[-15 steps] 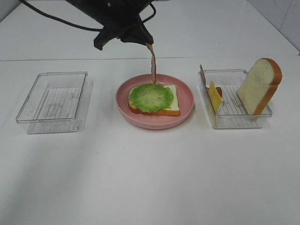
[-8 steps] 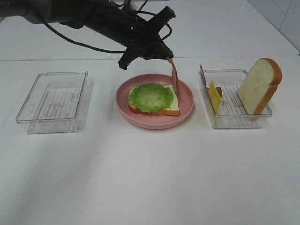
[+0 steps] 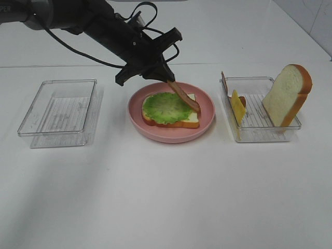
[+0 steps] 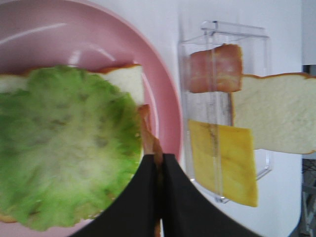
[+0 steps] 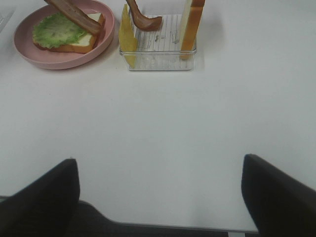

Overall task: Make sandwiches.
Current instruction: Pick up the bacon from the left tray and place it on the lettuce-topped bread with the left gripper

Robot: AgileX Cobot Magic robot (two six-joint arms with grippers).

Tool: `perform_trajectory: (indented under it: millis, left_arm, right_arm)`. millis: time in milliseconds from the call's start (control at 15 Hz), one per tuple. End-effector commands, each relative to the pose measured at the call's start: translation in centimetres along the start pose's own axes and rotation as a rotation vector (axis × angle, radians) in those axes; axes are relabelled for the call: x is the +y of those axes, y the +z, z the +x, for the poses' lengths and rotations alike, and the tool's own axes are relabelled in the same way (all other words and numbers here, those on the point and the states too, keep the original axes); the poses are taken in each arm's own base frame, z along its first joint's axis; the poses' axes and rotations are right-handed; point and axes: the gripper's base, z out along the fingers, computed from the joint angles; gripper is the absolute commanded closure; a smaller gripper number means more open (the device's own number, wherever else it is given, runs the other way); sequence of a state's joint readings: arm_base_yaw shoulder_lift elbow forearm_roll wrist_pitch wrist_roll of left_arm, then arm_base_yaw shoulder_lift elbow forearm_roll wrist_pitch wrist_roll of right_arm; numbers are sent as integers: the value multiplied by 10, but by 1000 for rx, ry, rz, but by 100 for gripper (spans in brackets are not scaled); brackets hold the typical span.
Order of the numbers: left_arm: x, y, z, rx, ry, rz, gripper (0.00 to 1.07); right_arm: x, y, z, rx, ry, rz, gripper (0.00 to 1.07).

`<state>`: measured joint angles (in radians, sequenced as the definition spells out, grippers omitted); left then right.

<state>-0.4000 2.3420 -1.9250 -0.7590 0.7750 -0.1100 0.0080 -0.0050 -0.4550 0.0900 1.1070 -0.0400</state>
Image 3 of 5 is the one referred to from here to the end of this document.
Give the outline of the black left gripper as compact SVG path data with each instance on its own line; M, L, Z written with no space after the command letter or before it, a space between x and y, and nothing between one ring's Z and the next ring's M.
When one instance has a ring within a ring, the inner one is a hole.
M106 1L86 1L83 31L126 62L115 76L115 83L123 86L145 70L145 79L162 82L175 81L163 52L182 40L178 29L150 38L134 21L125 22Z

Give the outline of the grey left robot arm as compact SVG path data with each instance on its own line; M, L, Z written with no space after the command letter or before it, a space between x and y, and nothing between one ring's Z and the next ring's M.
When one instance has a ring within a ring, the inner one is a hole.
M1 1L1 22L21 22L32 30L44 30L68 50L103 65L120 69L115 82L122 86L140 75L144 79L175 81L163 52L182 40L178 29L151 38L149 24L134 10L125 18L107 1ZM87 34L97 43L125 61L115 65L78 51L58 38L54 29L71 34Z

